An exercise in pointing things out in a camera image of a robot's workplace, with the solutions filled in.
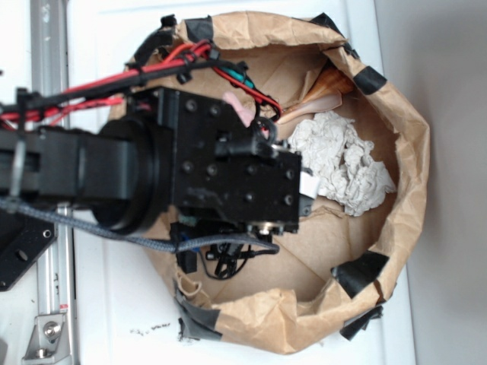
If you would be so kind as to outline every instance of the crumpled white paper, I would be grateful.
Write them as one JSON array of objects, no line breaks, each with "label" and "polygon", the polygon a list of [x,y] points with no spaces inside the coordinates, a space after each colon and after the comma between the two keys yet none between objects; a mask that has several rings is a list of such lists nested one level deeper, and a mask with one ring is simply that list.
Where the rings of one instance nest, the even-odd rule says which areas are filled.
[{"label": "crumpled white paper", "polygon": [[317,113],[302,121],[288,141],[301,152],[303,166],[320,177],[319,195],[358,217],[382,204],[396,186],[384,163],[372,159],[374,143],[358,137],[354,121],[333,111]]}]

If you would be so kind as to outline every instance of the black metal bracket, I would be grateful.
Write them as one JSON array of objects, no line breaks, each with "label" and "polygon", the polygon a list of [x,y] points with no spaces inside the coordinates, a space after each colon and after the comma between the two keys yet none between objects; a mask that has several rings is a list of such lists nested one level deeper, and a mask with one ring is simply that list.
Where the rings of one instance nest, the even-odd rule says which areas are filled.
[{"label": "black metal bracket", "polygon": [[0,211],[0,291],[11,289],[55,238],[54,224]]}]

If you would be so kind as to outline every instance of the screw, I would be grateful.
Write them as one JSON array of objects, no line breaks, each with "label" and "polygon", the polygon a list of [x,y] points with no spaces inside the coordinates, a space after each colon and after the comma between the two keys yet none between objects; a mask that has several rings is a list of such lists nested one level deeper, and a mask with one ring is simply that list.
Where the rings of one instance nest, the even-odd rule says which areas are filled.
[{"label": "screw", "polygon": [[181,169],[185,173],[191,173],[195,168],[195,165],[193,165],[193,162],[191,161],[184,161],[183,164],[181,165]]},{"label": "screw", "polygon": [[255,175],[257,173],[257,167],[256,167],[256,165],[249,165],[249,166],[247,166],[247,173],[249,175]]},{"label": "screw", "polygon": [[293,180],[294,179],[294,171],[293,170],[286,171],[286,177],[290,180]]},{"label": "screw", "polygon": [[186,101],[186,110],[190,113],[194,113],[198,109],[198,104],[195,100],[189,99]]},{"label": "screw", "polygon": [[245,195],[245,201],[246,201],[247,203],[251,203],[251,202],[253,202],[253,198],[254,198],[254,196],[253,196],[253,194],[252,194],[251,192],[248,192],[248,193]]},{"label": "screw", "polygon": [[44,335],[47,338],[52,338],[61,332],[61,326],[56,322],[48,322],[44,326]]},{"label": "screw", "polygon": [[212,163],[211,165],[208,165],[208,167],[206,167],[206,173],[209,176],[216,176],[218,173],[218,168],[214,163]]},{"label": "screw", "polygon": [[285,203],[286,205],[292,205],[292,202],[293,202],[293,201],[294,201],[294,199],[293,199],[292,195],[286,195],[286,196],[284,197],[284,203]]},{"label": "screw", "polygon": [[47,349],[46,348],[39,348],[37,349],[36,351],[36,357],[38,359],[43,359],[45,357],[48,357],[49,356],[49,353],[47,352]]},{"label": "screw", "polygon": [[220,107],[218,105],[210,106],[210,116],[219,116],[220,115]]}]

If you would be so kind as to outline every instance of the cable tie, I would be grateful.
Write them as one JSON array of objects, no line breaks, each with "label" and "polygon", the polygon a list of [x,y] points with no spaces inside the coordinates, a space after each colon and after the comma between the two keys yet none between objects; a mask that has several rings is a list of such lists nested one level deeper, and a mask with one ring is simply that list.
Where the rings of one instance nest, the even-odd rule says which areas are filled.
[{"label": "cable tie", "polygon": [[125,66],[127,66],[130,70],[136,70],[138,72],[138,77],[140,79],[140,82],[136,86],[144,87],[147,84],[147,82],[150,80],[150,78],[146,77],[144,69],[138,62],[127,62]]}]

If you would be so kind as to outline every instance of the brown paper bag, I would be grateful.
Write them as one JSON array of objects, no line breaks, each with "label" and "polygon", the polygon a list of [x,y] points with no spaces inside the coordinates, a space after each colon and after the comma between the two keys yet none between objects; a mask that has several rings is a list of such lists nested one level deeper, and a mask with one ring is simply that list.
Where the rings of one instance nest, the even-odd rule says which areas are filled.
[{"label": "brown paper bag", "polygon": [[[174,42],[211,37],[221,57],[244,60],[249,76],[286,108],[300,102],[329,60],[356,88],[335,111],[355,119],[358,135],[373,141],[372,157],[383,161],[398,189],[378,208],[350,217],[335,202],[319,198],[299,234],[276,236],[278,255],[249,260],[229,281],[200,270],[184,274],[174,255],[148,252],[180,305],[184,334],[246,344],[289,354],[310,346],[388,300],[422,230],[429,163],[429,129],[405,97],[364,65],[347,40],[322,14],[311,22],[259,12],[236,12],[184,21]],[[159,62],[153,55],[149,62]],[[228,83],[211,70],[194,71],[180,85],[152,81],[221,98]],[[240,100],[251,103],[243,92]],[[284,125],[281,135],[294,126]],[[148,233],[167,237],[177,216],[165,214]]]}]

